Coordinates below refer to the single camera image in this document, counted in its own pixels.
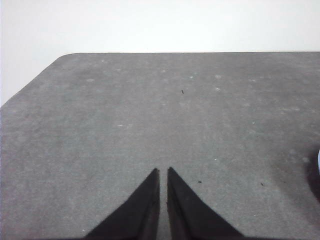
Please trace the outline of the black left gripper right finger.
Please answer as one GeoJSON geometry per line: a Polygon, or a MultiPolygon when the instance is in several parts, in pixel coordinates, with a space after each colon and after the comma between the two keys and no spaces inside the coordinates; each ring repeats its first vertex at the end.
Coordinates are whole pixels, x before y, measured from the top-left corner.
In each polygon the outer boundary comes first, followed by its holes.
{"type": "Polygon", "coordinates": [[[205,204],[173,167],[167,170],[167,211],[173,240],[237,240],[245,237],[205,204]]]}

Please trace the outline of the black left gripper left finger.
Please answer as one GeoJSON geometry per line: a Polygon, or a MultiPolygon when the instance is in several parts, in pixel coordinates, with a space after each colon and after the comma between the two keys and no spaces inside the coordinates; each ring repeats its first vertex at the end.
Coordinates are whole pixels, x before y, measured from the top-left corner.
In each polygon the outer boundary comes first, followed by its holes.
{"type": "Polygon", "coordinates": [[[155,168],[129,198],[91,230],[86,240],[155,240],[160,215],[160,171],[155,168]]]}

